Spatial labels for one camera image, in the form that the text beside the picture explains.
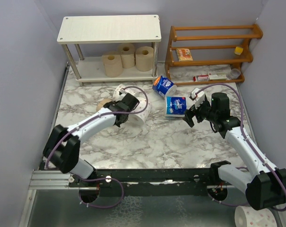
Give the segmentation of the clear plastic cup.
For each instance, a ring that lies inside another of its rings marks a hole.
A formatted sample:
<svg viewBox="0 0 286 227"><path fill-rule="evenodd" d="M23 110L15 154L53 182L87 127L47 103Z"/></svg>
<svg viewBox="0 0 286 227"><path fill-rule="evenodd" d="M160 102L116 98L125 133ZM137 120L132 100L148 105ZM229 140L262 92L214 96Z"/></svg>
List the clear plastic cup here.
<svg viewBox="0 0 286 227"><path fill-rule="evenodd" d="M238 79L240 75L241 75L241 71L239 69L231 69L229 78Z"/></svg>

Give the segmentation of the brown wooden rack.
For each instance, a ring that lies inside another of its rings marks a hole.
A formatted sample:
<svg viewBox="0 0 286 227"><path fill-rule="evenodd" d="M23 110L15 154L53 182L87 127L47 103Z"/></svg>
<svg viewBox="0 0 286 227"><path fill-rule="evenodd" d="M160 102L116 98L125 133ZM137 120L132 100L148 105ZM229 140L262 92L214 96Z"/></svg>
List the brown wooden rack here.
<svg viewBox="0 0 286 227"><path fill-rule="evenodd" d="M248 34L242 35L191 35L181 36L178 35L178 31L203 31L203 30L240 30L248 29ZM166 58L165 58L165 73L169 79L171 78L171 67L190 67L190 66L205 66L205 65L231 65L234 68L240 70L243 63L251 63L253 61L253 55L249 50L249 45L252 39L261 39L263 37L263 31L257 24L252 25L235 25L235 26L171 26ZM190 51L196 50L222 50L222 49L236 49L241 47L243 52L238 58L232 59L215 59L215 60L191 60L191 61L178 61L173 58L173 51L176 51L178 47L173 47L173 43L180 41L209 41L209 40L231 40L242 39L243 42L240 45L208 45L208 46L185 46L185 49Z"/></svg>

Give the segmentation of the black base crossbar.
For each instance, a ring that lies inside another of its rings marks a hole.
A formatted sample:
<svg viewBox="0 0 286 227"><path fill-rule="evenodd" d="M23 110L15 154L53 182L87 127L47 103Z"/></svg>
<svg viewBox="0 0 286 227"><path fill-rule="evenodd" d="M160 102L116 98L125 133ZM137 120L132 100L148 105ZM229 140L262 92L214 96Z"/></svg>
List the black base crossbar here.
<svg viewBox="0 0 286 227"><path fill-rule="evenodd" d="M74 177L70 188L104 197L206 196L211 188L229 183L214 175L212 168L99 169L88 179Z"/></svg>

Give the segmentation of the white red-dotted roll front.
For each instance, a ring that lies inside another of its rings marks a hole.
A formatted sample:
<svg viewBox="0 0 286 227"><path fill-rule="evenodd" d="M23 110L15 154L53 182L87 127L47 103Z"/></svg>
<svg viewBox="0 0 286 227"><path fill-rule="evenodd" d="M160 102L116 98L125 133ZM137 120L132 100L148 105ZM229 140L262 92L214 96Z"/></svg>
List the white red-dotted roll front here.
<svg viewBox="0 0 286 227"><path fill-rule="evenodd" d="M146 106L147 102L146 102L145 98L137 97L137 99L139 100L139 105L132 112L139 112L142 109L144 109ZM140 125L140 126L143 125L146 122L146 120L147 120L147 118L151 112L151 109L152 109L152 104L148 101L146 109L141 113L129 114L128 121L130 123L135 124L135 125Z"/></svg>

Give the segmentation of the white red-dotted roll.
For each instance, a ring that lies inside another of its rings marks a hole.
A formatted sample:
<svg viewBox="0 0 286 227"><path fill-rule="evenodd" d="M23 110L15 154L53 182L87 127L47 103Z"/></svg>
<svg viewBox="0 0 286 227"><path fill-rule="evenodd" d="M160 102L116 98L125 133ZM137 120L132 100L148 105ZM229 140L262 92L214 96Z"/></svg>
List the white red-dotted roll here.
<svg viewBox="0 0 286 227"><path fill-rule="evenodd" d="M136 88L127 88L126 85L120 84L113 93L113 100L120 101L122 100L126 93L133 95L134 97L139 97L139 90Z"/></svg>
<svg viewBox="0 0 286 227"><path fill-rule="evenodd" d="M139 105L132 112L139 112L142 109L144 109L146 106L147 102L146 102L145 98L137 97L137 99L139 100ZM141 113L129 114L128 121L130 123L135 124L135 125L140 125L140 126L143 125L146 122L146 120L147 120L147 118L151 112L151 109L152 109L152 104L148 101L146 109Z"/></svg>

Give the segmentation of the white two-tier shelf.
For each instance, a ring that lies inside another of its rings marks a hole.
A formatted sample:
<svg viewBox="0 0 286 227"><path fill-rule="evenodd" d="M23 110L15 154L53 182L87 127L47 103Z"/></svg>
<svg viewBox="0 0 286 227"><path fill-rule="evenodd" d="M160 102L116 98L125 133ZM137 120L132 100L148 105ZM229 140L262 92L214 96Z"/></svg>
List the white two-tier shelf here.
<svg viewBox="0 0 286 227"><path fill-rule="evenodd" d="M161 42L159 15L67 16L57 42L63 47L76 81L85 83L155 81L158 47ZM152 69L125 69L118 77L106 76L101 57L85 57L82 44L147 43L153 48Z"/></svg>

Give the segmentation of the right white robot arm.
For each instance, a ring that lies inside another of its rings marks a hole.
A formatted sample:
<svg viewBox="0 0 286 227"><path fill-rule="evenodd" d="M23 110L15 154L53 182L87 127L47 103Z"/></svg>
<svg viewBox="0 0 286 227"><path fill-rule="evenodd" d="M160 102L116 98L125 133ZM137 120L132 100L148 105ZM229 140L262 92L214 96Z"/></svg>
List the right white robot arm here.
<svg viewBox="0 0 286 227"><path fill-rule="evenodd" d="M243 192L255 210L286 205L286 169L279 169L260 151L247 134L240 119L230 114L229 98L225 93L213 93L211 101L199 89L192 91L194 105L185 111L184 121L194 126L207 120L239 154L248 172L242 172L228 161L211 164L209 181L219 185L226 181Z"/></svg>

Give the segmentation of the white dotted roll bottom corner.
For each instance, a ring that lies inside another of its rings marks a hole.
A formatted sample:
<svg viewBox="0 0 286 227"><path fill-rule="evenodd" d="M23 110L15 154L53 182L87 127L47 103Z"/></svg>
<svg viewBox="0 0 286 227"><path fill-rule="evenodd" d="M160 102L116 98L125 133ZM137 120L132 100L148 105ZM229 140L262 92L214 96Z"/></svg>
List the white dotted roll bottom corner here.
<svg viewBox="0 0 286 227"><path fill-rule="evenodd" d="M248 206L236 207L234 221L236 227L277 227L276 219L269 209L254 210Z"/></svg>

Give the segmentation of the brown paper roll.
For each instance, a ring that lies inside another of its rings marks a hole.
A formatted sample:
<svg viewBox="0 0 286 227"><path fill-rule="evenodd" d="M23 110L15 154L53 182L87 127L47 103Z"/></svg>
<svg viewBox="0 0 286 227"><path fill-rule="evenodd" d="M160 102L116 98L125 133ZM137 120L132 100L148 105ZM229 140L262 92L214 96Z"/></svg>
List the brown paper roll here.
<svg viewBox="0 0 286 227"><path fill-rule="evenodd" d="M122 74L123 66L121 56L117 51L105 52L102 55L102 61L106 76L114 78Z"/></svg>
<svg viewBox="0 0 286 227"><path fill-rule="evenodd" d="M109 103L111 102L112 100L109 99L109 98L105 98L103 99L102 101L100 101L97 106L96 106L96 111L98 112L101 108L103 108L103 106L106 104L106 103Z"/></svg>
<svg viewBox="0 0 286 227"><path fill-rule="evenodd" d="M135 66L135 47L131 43L122 43L118 46L122 66L129 69Z"/></svg>
<svg viewBox="0 0 286 227"><path fill-rule="evenodd" d="M153 68L154 49L142 46L135 51L136 68L139 71L150 71Z"/></svg>

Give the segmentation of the yellow cap jar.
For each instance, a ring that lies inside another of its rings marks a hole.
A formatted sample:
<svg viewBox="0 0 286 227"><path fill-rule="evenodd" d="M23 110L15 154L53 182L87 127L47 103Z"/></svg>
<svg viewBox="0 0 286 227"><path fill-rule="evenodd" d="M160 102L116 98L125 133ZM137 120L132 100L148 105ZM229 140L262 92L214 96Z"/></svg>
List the yellow cap jar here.
<svg viewBox="0 0 286 227"><path fill-rule="evenodd" d="M237 46L237 47L235 48L235 50L234 50L234 54L240 56L242 53L243 53L243 47Z"/></svg>

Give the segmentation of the orange patterned booklet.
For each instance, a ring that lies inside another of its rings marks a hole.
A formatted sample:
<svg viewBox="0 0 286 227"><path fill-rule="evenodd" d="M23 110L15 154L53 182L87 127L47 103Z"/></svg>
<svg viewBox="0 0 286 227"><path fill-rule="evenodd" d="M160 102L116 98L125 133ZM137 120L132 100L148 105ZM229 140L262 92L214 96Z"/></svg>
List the orange patterned booklet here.
<svg viewBox="0 0 286 227"><path fill-rule="evenodd" d="M177 48L176 54L178 57L178 61L193 61L191 51L188 48Z"/></svg>

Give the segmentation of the white red-dotted roll rear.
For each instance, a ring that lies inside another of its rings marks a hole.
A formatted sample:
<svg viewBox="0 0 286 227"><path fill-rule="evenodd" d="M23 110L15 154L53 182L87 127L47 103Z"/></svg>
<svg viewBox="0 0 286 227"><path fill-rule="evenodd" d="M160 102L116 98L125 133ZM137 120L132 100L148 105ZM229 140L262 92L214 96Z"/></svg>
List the white red-dotted roll rear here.
<svg viewBox="0 0 286 227"><path fill-rule="evenodd" d="M122 100L126 93L133 95L134 97L139 97L139 90L136 88L127 88L126 85L120 84L113 93L113 100L120 101Z"/></svg>

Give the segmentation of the aluminium rail frame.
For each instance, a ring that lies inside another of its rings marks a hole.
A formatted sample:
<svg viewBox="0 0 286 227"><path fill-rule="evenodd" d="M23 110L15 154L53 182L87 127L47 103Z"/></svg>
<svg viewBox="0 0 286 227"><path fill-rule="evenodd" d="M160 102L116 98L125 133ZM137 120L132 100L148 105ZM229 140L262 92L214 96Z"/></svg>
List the aluminium rail frame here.
<svg viewBox="0 0 286 227"><path fill-rule="evenodd" d="M64 190L69 188L70 174L63 174L54 170L33 171L30 190Z"/></svg>

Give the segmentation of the blue roll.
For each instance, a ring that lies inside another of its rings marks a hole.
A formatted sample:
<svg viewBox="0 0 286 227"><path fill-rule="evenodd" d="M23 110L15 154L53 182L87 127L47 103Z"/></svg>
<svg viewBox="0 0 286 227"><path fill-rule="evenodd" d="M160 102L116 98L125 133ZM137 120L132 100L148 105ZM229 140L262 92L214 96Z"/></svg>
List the blue roll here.
<svg viewBox="0 0 286 227"><path fill-rule="evenodd" d="M182 96L167 96L165 98L165 117L184 117L187 110L186 98Z"/></svg>
<svg viewBox="0 0 286 227"><path fill-rule="evenodd" d="M176 92L177 86L167 77L160 76L153 83L152 89L161 97L165 98L172 96Z"/></svg>

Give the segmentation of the red white box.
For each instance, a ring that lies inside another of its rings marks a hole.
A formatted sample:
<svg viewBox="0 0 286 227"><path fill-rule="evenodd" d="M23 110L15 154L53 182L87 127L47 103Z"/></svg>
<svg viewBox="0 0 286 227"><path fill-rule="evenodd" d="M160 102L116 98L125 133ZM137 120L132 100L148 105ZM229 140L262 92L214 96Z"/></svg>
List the red white box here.
<svg viewBox="0 0 286 227"><path fill-rule="evenodd" d="M194 82L206 82L209 81L208 75L198 75L193 77Z"/></svg>

